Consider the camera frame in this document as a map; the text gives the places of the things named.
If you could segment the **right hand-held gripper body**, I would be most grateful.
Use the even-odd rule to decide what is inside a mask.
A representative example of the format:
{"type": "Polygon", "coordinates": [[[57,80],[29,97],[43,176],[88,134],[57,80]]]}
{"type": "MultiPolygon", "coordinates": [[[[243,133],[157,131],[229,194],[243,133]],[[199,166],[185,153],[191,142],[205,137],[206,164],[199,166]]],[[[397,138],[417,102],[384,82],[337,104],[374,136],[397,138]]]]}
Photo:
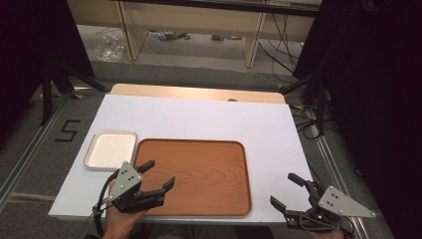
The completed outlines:
{"type": "Polygon", "coordinates": [[[310,193],[311,208],[305,212],[288,210],[284,213],[288,227],[313,232],[341,231],[353,234],[354,229],[347,230],[342,219],[350,217],[375,218],[376,213],[359,202],[345,195],[332,185],[325,187],[320,182],[313,182],[310,193]]]}

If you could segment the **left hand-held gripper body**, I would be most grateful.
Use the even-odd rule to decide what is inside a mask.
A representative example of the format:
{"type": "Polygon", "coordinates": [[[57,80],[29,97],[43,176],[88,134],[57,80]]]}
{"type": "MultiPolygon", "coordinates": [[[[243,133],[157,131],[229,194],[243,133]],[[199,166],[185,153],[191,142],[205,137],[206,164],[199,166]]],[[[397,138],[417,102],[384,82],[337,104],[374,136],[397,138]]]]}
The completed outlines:
{"type": "Polygon", "coordinates": [[[112,176],[114,187],[103,198],[103,204],[110,202],[121,213],[136,213],[162,206],[165,194],[157,190],[142,191],[143,178],[129,162],[124,162],[112,176]]]}

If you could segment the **person's right hand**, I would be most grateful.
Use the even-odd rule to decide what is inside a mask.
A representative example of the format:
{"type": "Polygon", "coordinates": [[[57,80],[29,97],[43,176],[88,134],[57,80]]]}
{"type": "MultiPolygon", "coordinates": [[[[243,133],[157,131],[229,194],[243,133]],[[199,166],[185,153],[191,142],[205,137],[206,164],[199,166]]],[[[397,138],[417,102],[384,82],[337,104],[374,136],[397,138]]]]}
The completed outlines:
{"type": "Polygon", "coordinates": [[[331,231],[331,232],[313,232],[307,231],[307,234],[312,239],[345,239],[343,232],[331,231]]]}

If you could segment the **person's left hand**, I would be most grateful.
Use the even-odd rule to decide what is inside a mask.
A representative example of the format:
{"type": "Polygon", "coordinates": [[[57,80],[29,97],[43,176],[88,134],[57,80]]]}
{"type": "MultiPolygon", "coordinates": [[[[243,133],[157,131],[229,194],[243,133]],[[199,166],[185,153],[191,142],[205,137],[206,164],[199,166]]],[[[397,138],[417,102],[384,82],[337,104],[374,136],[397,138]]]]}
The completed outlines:
{"type": "Polygon", "coordinates": [[[102,239],[128,239],[130,232],[146,213],[121,213],[110,202],[106,204],[105,232],[102,239]]]}

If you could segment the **white square dish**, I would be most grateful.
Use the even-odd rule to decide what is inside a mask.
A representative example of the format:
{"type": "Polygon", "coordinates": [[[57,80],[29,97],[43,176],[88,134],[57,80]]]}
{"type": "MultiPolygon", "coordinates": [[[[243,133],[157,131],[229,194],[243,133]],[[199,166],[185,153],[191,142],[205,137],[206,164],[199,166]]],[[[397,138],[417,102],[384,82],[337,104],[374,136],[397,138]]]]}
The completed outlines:
{"type": "Polygon", "coordinates": [[[133,131],[98,131],[88,148],[84,164],[89,170],[112,171],[132,162],[137,135],[133,131]]]}

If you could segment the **brown wooden tray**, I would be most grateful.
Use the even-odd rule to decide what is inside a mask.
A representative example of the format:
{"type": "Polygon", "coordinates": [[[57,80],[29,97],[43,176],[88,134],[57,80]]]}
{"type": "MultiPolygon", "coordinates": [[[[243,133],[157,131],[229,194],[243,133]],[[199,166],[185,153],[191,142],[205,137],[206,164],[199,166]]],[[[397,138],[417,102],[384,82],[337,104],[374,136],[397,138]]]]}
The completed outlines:
{"type": "Polygon", "coordinates": [[[135,165],[155,161],[143,175],[144,191],[170,178],[174,187],[149,216],[246,216],[252,209],[246,152],[230,140],[148,138],[137,147],[135,165]]]}

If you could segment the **person's dark lap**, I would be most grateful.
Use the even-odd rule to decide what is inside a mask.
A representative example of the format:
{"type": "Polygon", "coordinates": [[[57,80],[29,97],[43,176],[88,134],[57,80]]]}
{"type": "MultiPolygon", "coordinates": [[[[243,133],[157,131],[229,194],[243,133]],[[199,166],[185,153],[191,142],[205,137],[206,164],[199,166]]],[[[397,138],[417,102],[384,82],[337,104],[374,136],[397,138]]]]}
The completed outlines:
{"type": "Polygon", "coordinates": [[[146,224],[128,239],[275,239],[268,226],[146,224]]]}

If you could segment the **white table sheet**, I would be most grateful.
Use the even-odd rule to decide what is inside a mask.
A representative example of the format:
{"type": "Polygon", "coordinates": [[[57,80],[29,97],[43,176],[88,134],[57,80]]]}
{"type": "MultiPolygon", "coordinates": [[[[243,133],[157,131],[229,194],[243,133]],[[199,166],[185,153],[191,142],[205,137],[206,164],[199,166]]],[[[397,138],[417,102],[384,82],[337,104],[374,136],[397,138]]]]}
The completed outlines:
{"type": "Polygon", "coordinates": [[[107,95],[84,139],[49,215],[83,220],[91,215],[109,177],[87,169],[84,158],[95,133],[130,130],[145,138],[235,140],[246,150],[252,210],[244,217],[167,217],[145,215],[143,222],[258,224],[278,223],[283,215],[275,196],[294,210],[309,208],[307,192],[287,180],[290,172],[311,173],[291,111],[284,104],[259,104],[107,95]]]}

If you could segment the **black tripod stand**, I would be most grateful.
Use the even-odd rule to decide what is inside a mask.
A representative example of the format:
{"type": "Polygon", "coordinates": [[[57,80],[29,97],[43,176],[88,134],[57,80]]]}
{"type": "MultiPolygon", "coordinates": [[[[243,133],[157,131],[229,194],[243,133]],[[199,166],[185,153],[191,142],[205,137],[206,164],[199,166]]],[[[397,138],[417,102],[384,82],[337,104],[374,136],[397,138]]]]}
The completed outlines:
{"type": "Polygon", "coordinates": [[[318,132],[317,136],[324,135],[323,114],[326,100],[324,83],[321,77],[318,77],[316,74],[310,74],[298,82],[293,83],[291,86],[282,87],[279,89],[279,92],[285,96],[300,87],[305,88],[301,96],[301,101],[304,104],[308,105],[312,102],[316,102],[316,117],[313,119],[313,123],[318,132]]]}
{"type": "Polygon", "coordinates": [[[42,100],[43,100],[43,118],[41,125],[45,125],[53,115],[53,93],[52,86],[55,86],[60,94],[75,95],[75,87],[70,81],[70,77],[86,83],[99,92],[109,92],[109,88],[97,82],[95,77],[89,77],[78,72],[71,66],[60,62],[50,61],[43,69],[42,80],[42,100]]]}

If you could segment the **light wooden table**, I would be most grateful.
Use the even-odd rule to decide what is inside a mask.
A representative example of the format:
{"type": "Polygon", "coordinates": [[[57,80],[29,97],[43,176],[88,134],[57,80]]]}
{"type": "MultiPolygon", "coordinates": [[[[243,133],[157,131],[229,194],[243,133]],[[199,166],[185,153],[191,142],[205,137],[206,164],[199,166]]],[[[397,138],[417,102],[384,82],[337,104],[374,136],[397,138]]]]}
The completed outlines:
{"type": "Polygon", "coordinates": [[[111,88],[110,93],[112,95],[125,96],[241,103],[284,104],[286,102],[285,97],[279,93],[134,84],[115,84],[111,88]]]}

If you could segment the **black curtain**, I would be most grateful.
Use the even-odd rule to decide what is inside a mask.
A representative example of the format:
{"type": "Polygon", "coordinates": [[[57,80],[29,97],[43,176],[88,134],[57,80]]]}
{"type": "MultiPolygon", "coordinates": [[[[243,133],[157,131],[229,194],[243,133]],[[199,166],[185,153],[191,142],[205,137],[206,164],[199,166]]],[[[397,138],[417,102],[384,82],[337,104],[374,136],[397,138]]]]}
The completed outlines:
{"type": "Polygon", "coordinates": [[[422,239],[422,0],[321,0],[294,75],[335,119],[395,239],[422,239]]]}
{"type": "Polygon", "coordinates": [[[67,0],[0,0],[0,145],[52,62],[95,74],[67,0]]]}

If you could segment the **clear plastic bag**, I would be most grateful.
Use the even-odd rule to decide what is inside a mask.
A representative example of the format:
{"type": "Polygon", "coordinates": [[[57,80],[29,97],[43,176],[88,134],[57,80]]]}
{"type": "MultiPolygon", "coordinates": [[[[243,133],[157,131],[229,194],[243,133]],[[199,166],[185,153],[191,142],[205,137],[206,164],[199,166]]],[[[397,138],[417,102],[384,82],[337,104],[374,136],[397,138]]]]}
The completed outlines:
{"type": "Polygon", "coordinates": [[[96,59],[103,62],[119,62],[124,44],[114,34],[107,33],[95,48],[96,59]]]}

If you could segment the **bluish clutter under desk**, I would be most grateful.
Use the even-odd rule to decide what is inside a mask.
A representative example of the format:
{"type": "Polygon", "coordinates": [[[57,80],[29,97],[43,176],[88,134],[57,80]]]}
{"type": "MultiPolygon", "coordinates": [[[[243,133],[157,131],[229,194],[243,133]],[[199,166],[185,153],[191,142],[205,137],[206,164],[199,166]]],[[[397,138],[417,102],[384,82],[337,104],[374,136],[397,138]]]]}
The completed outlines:
{"type": "Polygon", "coordinates": [[[173,41],[178,39],[189,40],[189,33],[172,32],[172,31],[152,31],[150,30],[147,35],[149,37],[156,38],[160,41],[173,41]]]}

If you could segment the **light wooden desk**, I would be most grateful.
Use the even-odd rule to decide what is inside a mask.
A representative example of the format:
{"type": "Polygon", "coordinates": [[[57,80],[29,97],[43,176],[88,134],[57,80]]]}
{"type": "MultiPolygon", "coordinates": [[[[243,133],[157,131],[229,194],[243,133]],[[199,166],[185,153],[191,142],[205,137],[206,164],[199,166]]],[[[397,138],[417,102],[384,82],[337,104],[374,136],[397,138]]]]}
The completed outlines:
{"type": "Polygon", "coordinates": [[[133,3],[114,0],[67,0],[78,25],[120,28],[128,58],[138,58],[146,32],[163,30],[194,34],[240,37],[245,64],[254,65],[258,41],[278,40],[285,31],[291,42],[304,42],[314,22],[313,16],[291,12],[271,14],[200,7],[133,3]]]}

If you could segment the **aluminium floor rail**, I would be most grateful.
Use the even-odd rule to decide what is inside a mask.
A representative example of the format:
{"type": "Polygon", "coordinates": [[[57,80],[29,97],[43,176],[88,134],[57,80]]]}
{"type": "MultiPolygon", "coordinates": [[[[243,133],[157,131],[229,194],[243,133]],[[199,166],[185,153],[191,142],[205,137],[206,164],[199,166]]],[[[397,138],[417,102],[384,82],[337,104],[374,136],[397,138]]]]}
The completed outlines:
{"type": "Polygon", "coordinates": [[[41,145],[44,143],[48,133],[51,131],[53,124],[57,121],[58,114],[63,106],[67,103],[69,97],[61,95],[58,97],[56,104],[53,107],[52,114],[42,122],[38,127],[35,135],[27,144],[22,155],[17,160],[14,167],[11,169],[5,181],[0,185],[0,213],[8,203],[12,193],[16,189],[24,173],[33,161],[35,155],[38,153],[41,145]]]}
{"type": "MultiPolygon", "coordinates": [[[[345,195],[349,196],[350,193],[346,187],[346,184],[340,174],[340,171],[338,169],[338,166],[334,160],[334,157],[331,153],[331,150],[328,146],[328,143],[325,139],[325,136],[323,135],[322,127],[317,126],[315,123],[311,126],[311,130],[313,133],[313,137],[316,139],[316,144],[319,148],[319,151],[321,153],[323,162],[327,168],[327,172],[330,176],[330,179],[332,181],[332,185],[339,189],[341,192],[343,192],[345,195]]],[[[351,224],[354,227],[355,232],[355,239],[370,239],[364,221],[361,218],[357,217],[350,217],[351,224]]]]}

